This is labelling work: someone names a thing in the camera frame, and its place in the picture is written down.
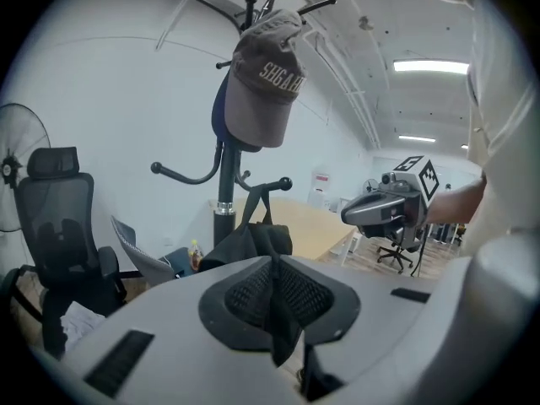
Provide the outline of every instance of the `wooden table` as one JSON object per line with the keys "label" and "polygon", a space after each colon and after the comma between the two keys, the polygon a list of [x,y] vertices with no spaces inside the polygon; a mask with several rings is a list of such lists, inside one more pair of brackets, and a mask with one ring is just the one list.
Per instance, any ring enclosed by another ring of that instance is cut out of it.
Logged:
{"label": "wooden table", "polygon": [[[245,205],[246,198],[234,200],[236,226],[242,221]],[[334,246],[344,242],[338,261],[340,265],[345,263],[356,227],[344,224],[335,213],[289,198],[271,197],[270,208],[272,221],[289,227],[293,255],[320,261]],[[262,221],[265,212],[266,208],[260,201],[250,222]]]}

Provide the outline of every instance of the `bag strap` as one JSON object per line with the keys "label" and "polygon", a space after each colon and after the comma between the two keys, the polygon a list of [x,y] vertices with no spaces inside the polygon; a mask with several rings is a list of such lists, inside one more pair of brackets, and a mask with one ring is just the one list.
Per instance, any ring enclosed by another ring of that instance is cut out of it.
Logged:
{"label": "bag strap", "polygon": [[266,185],[254,186],[250,190],[250,194],[247,197],[246,205],[244,206],[244,213],[242,214],[242,223],[239,228],[245,228],[249,224],[251,216],[255,213],[255,209],[259,204],[259,200],[262,198],[264,207],[266,207],[267,212],[264,215],[262,222],[267,225],[272,225],[272,214],[270,212],[270,197],[269,190],[265,187]]}

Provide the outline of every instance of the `chair armrest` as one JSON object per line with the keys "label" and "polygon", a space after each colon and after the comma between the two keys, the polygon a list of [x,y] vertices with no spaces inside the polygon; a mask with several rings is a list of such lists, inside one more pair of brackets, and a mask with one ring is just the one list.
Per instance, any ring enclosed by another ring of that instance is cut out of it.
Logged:
{"label": "chair armrest", "polygon": [[98,249],[98,259],[100,260],[101,276],[111,278],[118,274],[118,258],[114,249],[110,246],[104,246]]}
{"label": "chair armrest", "polygon": [[9,313],[9,302],[12,298],[16,299],[21,306],[31,314],[38,322],[43,321],[41,313],[24,297],[24,294],[17,288],[17,280],[19,279],[22,270],[20,268],[14,268],[8,272],[3,281],[0,283],[0,302],[3,310],[7,310]]}
{"label": "chair armrest", "polygon": [[14,294],[14,289],[17,283],[17,279],[20,276],[20,269],[13,268],[9,270],[5,278],[2,278],[0,282],[0,298],[1,299],[11,299]]}

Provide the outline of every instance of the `black slot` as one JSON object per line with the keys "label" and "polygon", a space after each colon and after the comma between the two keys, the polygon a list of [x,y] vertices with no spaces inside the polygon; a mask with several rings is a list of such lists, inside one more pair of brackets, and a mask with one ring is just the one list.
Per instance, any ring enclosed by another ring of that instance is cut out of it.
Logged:
{"label": "black slot", "polygon": [[415,291],[414,289],[396,288],[391,291],[390,295],[395,295],[396,297],[401,297],[405,300],[427,303],[431,294],[424,293],[422,291]]}
{"label": "black slot", "polygon": [[153,334],[130,330],[84,380],[108,397],[114,397],[153,339]]}

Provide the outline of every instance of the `white paper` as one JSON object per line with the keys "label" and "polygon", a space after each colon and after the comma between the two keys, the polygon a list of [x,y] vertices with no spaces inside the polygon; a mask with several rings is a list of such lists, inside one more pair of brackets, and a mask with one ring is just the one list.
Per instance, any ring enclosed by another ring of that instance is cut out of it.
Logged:
{"label": "white paper", "polygon": [[60,324],[67,336],[66,353],[84,336],[94,330],[103,320],[104,316],[96,314],[74,301],[60,317]]}

